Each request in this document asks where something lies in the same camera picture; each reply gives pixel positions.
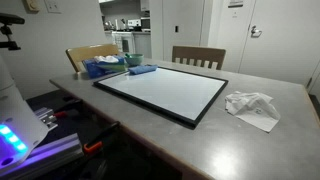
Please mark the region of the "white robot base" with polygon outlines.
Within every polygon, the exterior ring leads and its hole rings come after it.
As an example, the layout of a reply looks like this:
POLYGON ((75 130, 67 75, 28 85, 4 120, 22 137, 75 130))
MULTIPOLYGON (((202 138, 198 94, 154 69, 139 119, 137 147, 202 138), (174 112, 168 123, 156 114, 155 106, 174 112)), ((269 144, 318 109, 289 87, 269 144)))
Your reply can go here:
POLYGON ((22 164, 47 134, 0 57, 0 174, 22 164))

